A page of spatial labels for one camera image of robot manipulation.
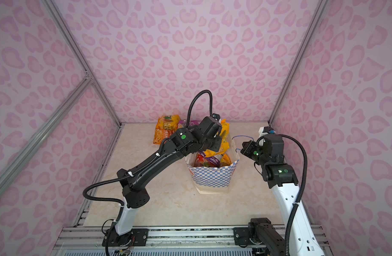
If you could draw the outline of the yellow mango candy bag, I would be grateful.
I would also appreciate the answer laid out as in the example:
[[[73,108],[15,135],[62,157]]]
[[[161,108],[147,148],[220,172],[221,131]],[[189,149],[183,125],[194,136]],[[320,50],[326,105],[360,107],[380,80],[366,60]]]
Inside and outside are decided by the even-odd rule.
[[[232,164],[232,161],[229,158],[228,154],[221,155],[219,167],[230,166],[231,164]]]
[[[220,137],[221,137],[222,141],[221,141],[219,150],[213,151],[213,150],[208,149],[208,150],[204,151],[204,154],[206,157],[213,157],[216,155],[224,154],[230,148],[230,144],[228,142],[228,136],[230,133],[230,125],[225,119],[221,120],[221,125],[222,125],[222,130],[220,133]]]

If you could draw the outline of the red fruit candy bag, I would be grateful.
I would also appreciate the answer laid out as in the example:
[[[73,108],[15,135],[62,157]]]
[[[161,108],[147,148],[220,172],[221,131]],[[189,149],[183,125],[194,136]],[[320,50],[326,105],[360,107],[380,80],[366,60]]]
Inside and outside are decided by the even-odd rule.
[[[207,160],[201,153],[197,153],[193,166],[194,167],[214,167],[212,162]]]

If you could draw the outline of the white blue checkered paper bag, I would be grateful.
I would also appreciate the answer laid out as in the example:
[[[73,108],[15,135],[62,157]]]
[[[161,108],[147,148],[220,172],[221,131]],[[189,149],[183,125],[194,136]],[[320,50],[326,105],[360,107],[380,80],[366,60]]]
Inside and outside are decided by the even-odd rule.
[[[217,195],[227,194],[229,192],[231,179],[240,161],[239,152],[241,148],[237,147],[234,142],[234,139],[237,138],[239,138],[238,135],[228,139],[230,148],[225,154],[228,154],[232,161],[230,166],[214,168],[194,167],[193,164],[197,153],[193,153],[185,158],[185,163],[189,169],[193,184],[199,194]],[[215,157],[219,160],[221,159],[221,155],[216,155]]]

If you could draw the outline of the orange snack packet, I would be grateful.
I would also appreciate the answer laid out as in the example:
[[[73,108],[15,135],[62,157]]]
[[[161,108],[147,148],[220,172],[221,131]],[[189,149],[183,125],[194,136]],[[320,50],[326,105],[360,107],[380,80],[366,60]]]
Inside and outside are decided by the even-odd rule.
[[[153,144],[159,145],[161,142],[169,138],[175,130],[155,129]]]

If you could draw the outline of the purple snack packet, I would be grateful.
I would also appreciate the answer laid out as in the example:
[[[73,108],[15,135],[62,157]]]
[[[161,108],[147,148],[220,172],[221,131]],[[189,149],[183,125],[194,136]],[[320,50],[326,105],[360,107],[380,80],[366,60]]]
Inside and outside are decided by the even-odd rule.
[[[221,160],[217,159],[215,156],[212,157],[204,157],[203,166],[205,167],[220,167]]]

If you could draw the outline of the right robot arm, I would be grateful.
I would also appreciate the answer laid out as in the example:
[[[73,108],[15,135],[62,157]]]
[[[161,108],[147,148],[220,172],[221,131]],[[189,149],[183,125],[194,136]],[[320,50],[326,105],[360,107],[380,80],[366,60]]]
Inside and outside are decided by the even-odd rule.
[[[264,253],[270,256],[323,256],[312,231],[310,221],[301,205],[306,185],[308,158],[302,145],[303,176],[299,180],[294,168],[287,164],[284,156],[286,135],[276,134],[265,128],[257,140],[242,144],[241,153],[261,167],[261,176],[273,192],[285,223],[285,234],[280,235],[267,218],[251,219],[248,224],[249,237],[235,240],[239,246],[249,243],[265,245]]]

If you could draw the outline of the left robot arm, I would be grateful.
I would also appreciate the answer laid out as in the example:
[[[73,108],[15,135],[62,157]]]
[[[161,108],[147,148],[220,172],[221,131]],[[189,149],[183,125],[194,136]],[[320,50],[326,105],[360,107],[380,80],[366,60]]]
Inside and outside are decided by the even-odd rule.
[[[221,130],[220,122],[207,116],[198,125],[176,130],[162,141],[153,155],[138,166],[119,170],[117,177],[122,186],[124,206],[107,230],[102,245],[132,244],[132,229],[138,209],[150,200],[146,185],[164,169],[190,154],[207,149],[218,151],[222,142]]]

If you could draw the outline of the yellow orange candy bag back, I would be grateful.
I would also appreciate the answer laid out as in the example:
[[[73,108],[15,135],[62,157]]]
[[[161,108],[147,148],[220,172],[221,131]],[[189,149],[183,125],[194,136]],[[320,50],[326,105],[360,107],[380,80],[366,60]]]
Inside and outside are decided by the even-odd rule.
[[[181,120],[181,118],[179,115],[162,116],[158,119],[155,128],[159,129],[159,130],[174,131],[174,130],[177,130],[177,127],[178,127],[180,120]]]

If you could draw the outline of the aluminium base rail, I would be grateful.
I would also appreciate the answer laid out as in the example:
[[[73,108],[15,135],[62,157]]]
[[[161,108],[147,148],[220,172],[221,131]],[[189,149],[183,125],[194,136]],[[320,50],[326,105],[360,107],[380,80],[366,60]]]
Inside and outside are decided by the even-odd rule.
[[[246,225],[134,227],[121,241],[105,248],[107,227],[63,228],[53,256],[230,255],[265,256],[266,245]]]

